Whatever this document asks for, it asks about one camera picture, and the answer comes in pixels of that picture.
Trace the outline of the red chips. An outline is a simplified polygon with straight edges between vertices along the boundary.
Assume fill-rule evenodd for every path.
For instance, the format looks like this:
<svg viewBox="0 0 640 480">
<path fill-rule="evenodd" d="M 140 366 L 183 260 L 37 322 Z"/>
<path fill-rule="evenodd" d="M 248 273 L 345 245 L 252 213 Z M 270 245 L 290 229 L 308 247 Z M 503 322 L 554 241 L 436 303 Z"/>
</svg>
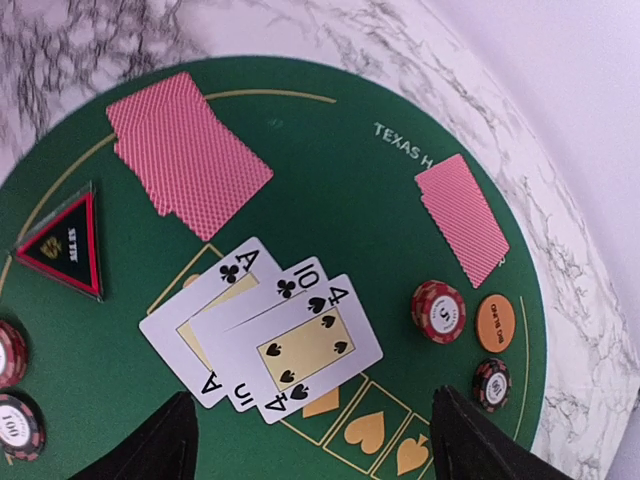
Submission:
<svg viewBox="0 0 640 480">
<path fill-rule="evenodd" d="M 20 332 L 1 321 L 1 387 L 16 386 L 28 367 L 28 349 Z"/>
<path fill-rule="evenodd" d="M 447 283 L 429 280 L 412 295 L 411 318 L 422 334 L 435 343 L 453 343 L 466 324 L 466 306 L 461 294 Z"/>
</svg>

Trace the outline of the triangular all-in dealer button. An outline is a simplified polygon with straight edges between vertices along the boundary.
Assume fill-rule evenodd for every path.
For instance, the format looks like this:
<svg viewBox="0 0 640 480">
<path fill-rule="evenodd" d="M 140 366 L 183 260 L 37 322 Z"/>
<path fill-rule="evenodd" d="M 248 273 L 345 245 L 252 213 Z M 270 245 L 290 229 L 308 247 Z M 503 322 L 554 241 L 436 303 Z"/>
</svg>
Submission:
<svg viewBox="0 0 640 480">
<path fill-rule="evenodd" d="M 101 302 L 97 191 L 85 183 L 10 250 L 18 263 Z"/>
</svg>

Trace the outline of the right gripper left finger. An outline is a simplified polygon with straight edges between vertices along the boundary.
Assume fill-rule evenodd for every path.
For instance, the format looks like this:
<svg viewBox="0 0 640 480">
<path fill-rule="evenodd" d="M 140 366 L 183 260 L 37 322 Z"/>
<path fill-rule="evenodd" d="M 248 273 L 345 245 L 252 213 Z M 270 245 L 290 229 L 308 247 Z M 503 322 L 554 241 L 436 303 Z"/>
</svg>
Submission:
<svg viewBox="0 0 640 480">
<path fill-rule="evenodd" d="M 193 479 L 199 428 L 188 392 L 178 392 L 76 479 Z"/>
</svg>

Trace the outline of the ace of clubs card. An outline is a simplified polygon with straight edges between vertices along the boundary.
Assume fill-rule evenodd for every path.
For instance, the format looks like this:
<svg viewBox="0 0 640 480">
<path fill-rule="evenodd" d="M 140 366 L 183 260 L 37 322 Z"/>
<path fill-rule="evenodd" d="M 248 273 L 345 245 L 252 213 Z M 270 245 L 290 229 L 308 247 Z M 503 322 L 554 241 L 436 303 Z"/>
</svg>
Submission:
<svg viewBox="0 0 640 480">
<path fill-rule="evenodd" d="M 139 329 L 199 403 L 213 408 L 225 391 L 190 325 L 192 317 L 257 287 L 281 268 L 252 237 L 148 312 Z"/>
</svg>

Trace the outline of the ten of clubs card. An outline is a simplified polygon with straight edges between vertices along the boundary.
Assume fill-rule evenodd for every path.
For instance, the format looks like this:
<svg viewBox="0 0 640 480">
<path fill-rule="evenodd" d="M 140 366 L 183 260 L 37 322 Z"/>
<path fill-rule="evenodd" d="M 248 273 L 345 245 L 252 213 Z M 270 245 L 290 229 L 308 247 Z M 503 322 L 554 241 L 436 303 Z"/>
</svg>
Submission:
<svg viewBox="0 0 640 480">
<path fill-rule="evenodd" d="M 256 287 L 197 314 L 190 321 L 212 367 L 202 389 L 205 408 L 213 408 L 230 391 L 223 353 L 232 342 L 223 339 L 224 333 L 326 280 L 320 260 L 311 256 L 285 271 L 271 274 Z"/>
</svg>

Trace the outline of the card dealt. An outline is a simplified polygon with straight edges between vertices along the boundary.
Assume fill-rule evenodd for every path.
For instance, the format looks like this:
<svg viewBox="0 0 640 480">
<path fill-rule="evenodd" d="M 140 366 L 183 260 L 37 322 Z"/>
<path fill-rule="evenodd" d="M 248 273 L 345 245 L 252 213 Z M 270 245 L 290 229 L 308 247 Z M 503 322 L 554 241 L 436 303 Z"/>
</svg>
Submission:
<svg viewBox="0 0 640 480">
<path fill-rule="evenodd" d="M 161 216 L 175 214 L 210 240 L 273 177 L 214 114 L 191 76 L 178 73 L 106 108 L 114 151 Z"/>
<path fill-rule="evenodd" d="M 414 180 L 472 287 L 479 288 L 510 245 L 464 157 L 456 154 Z"/>
</svg>

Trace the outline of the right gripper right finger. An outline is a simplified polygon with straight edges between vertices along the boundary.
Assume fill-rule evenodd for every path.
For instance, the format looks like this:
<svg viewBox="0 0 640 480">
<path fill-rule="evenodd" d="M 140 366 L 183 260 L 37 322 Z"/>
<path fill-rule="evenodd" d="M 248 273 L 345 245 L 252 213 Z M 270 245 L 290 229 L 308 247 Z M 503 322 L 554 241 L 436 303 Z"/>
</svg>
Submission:
<svg viewBox="0 0 640 480">
<path fill-rule="evenodd" d="M 430 425 L 438 479 L 565 479 L 502 432 L 451 386 L 433 395 Z"/>
</svg>

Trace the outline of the four of spades card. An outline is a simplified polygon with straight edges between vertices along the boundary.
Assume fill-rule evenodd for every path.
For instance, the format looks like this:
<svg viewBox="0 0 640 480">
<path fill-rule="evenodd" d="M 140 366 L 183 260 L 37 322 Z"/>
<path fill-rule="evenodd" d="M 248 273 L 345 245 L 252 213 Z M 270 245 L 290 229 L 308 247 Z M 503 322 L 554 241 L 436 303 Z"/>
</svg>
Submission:
<svg viewBox="0 0 640 480">
<path fill-rule="evenodd" d="M 341 274 L 223 334 L 219 375 L 239 411 L 273 424 L 352 379 L 383 351 Z"/>
</svg>

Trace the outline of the orange big blind button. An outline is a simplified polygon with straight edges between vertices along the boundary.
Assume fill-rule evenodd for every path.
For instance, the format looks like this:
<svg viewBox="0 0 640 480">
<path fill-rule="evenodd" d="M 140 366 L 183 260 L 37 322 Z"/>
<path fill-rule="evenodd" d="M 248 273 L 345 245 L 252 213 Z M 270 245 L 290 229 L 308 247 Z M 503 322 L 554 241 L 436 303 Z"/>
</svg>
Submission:
<svg viewBox="0 0 640 480">
<path fill-rule="evenodd" d="M 511 302 L 501 294 L 487 296 L 476 312 L 476 335 L 490 353 L 504 352 L 514 339 L 516 316 Z"/>
</svg>

